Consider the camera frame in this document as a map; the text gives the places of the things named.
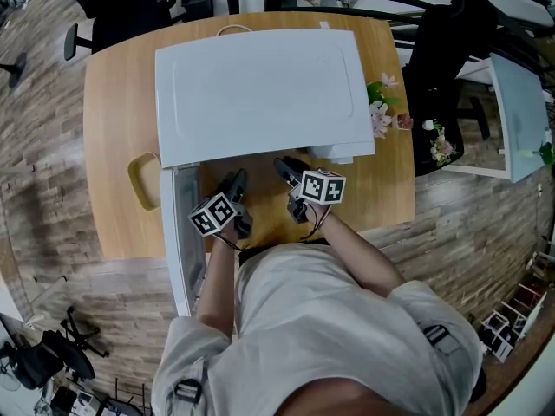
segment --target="white t-shirt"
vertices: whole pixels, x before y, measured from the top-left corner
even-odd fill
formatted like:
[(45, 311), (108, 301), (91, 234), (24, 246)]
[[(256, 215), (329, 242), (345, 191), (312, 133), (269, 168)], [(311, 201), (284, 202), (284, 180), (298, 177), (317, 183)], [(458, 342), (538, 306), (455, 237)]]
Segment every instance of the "white t-shirt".
[[(233, 343), (192, 317), (172, 322), (153, 384), (158, 416), (272, 416), (322, 378), (356, 380), (412, 413), (467, 406), (478, 336), (424, 283), (386, 299), (360, 288), (330, 247), (287, 244), (249, 259), (236, 289)], [(200, 386), (191, 390), (190, 379)], [(198, 403), (184, 400), (187, 390)]]

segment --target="fan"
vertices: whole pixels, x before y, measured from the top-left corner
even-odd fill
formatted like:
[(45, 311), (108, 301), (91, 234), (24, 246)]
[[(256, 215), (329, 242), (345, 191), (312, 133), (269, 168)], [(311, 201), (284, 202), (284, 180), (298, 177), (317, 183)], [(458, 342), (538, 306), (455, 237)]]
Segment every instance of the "fan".
[(4, 357), (0, 359), (0, 387), (9, 392), (15, 392), (20, 386), (21, 383), (14, 375), (10, 358)]

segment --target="light blue table top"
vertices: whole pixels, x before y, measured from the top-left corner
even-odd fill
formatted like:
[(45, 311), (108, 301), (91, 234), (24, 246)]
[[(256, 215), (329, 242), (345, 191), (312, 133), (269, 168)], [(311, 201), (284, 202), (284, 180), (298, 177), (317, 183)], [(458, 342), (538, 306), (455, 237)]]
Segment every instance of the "light blue table top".
[(537, 151), (545, 143), (548, 119), (544, 96), (534, 73), (496, 54), (491, 54), (491, 60), (499, 110), (506, 118), (503, 134), (508, 139), (509, 174), (512, 182), (518, 182), (544, 165), (539, 156), (525, 157), (519, 152)]

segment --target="shirt sleeve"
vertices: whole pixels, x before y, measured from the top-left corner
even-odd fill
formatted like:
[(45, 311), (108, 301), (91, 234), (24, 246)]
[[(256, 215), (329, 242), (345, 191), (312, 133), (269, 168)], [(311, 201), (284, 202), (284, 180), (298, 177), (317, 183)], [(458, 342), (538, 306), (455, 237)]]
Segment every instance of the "shirt sleeve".
[(434, 347), (454, 413), (462, 413), (480, 374), (482, 351), (476, 331), (425, 283), (404, 283), (389, 294), (388, 300), (407, 311)]
[(206, 365), (204, 361), (223, 353), (230, 343), (230, 339), (221, 331), (208, 327), (193, 317), (173, 319), (162, 360), (154, 378), (154, 413), (159, 416), (166, 414), (167, 398), (175, 386), (191, 375), (205, 375), (202, 371)]

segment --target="person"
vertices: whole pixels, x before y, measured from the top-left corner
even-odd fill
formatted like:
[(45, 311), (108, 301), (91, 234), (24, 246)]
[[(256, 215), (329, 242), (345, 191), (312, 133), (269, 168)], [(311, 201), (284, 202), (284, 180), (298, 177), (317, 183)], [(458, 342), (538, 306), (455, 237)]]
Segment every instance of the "person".
[(482, 356), (472, 326), (333, 213), (320, 231), (329, 245), (279, 245), (236, 280), (234, 250), (214, 243), (196, 316), (171, 323), (155, 414), (463, 413)]

